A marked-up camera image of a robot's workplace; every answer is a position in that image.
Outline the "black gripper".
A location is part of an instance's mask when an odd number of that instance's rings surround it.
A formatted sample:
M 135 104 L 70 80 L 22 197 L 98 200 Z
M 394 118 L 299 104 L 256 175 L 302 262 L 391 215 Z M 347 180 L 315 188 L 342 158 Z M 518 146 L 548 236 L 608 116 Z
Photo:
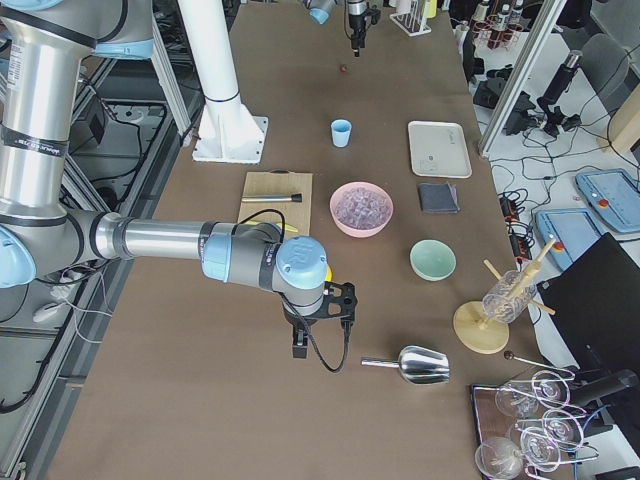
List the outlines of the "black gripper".
M 366 0 L 348 0 L 347 15 L 349 27 L 352 30 L 350 36 L 351 49 L 355 57 L 359 57 L 363 48 L 362 35 L 366 32 L 366 22 L 369 4 Z
M 318 322 L 313 316 L 299 314 L 293 307 L 283 304 L 285 320 L 291 324 L 292 329 L 292 356 L 294 358 L 306 358 L 308 353 L 308 336 L 305 330 Z

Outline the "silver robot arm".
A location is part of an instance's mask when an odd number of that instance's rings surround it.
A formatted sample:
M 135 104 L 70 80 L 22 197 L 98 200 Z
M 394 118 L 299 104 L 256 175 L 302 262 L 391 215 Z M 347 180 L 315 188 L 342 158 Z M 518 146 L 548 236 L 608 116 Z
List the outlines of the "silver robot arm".
M 1 284 L 9 288 L 72 264 L 141 256 L 196 259 L 210 278 L 277 293 L 293 327 L 292 351 L 314 343 L 327 315 L 322 245 L 282 227 L 169 222 L 68 210 L 59 200 L 83 58 L 147 59 L 147 1 L 5 1 L 11 35 L 1 123 Z
M 306 0 L 301 4 L 316 24 L 323 25 L 330 18 L 338 1 Z M 344 17 L 345 34 L 354 56 L 359 57 L 366 45 L 367 30 L 379 21 L 380 11 L 368 1 L 348 0 L 344 1 Z

